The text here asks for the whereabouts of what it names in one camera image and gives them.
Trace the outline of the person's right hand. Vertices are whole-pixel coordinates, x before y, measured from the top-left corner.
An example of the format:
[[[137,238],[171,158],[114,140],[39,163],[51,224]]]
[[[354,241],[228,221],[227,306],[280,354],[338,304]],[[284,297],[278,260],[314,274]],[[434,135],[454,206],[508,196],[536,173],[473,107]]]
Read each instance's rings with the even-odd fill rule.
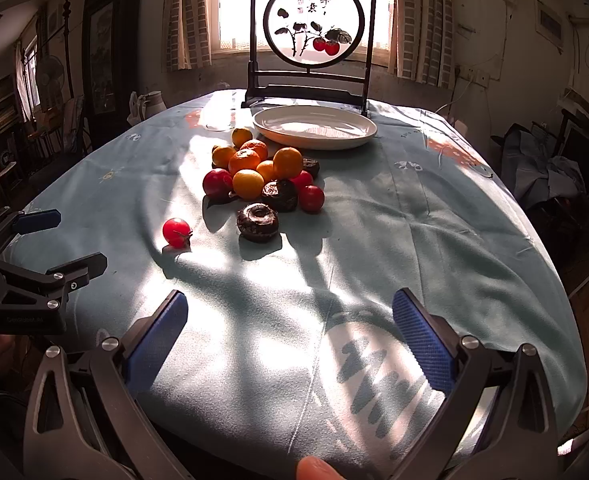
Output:
[[[343,480],[339,472],[325,460],[315,456],[305,456],[299,460],[296,470],[297,480]]]

